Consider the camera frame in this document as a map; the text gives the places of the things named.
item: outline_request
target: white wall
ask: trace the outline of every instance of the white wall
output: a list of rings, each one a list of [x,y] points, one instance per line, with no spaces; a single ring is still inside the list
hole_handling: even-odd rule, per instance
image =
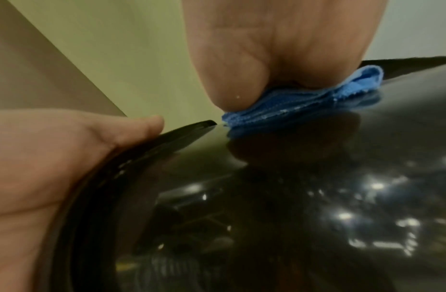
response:
[[[446,56],[446,0],[389,0],[365,59]]]

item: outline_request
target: microfiber towel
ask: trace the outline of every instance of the microfiber towel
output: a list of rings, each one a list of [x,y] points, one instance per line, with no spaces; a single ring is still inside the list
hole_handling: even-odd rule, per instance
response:
[[[382,80],[383,69],[368,65],[356,70],[339,85],[327,89],[273,88],[265,91],[250,108],[225,113],[222,119],[231,128],[232,136],[279,128],[296,122],[302,116],[311,116],[327,109],[350,109],[373,104],[377,101],[375,95],[365,99],[356,97],[378,89]]]

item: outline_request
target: hand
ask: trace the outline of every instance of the hand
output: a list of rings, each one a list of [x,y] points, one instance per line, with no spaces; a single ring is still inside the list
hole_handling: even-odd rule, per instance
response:
[[[183,0],[188,46],[225,111],[267,85],[336,85],[359,66],[387,0]]]
[[[73,185],[108,155],[162,129],[157,116],[0,111],[0,292],[31,291],[42,239]]]

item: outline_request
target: blue microfiber cloth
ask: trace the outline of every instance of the blue microfiber cloth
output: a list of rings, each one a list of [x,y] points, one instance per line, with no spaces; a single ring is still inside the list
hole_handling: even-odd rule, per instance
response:
[[[356,70],[341,84],[327,89],[273,88],[265,91],[249,109],[225,113],[222,119],[231,128],[232,138],[275,130],[332,109],[349,110],[374,104],[379,96],[364,93],[378,89],[382,80],[383,69],[369,65]]]

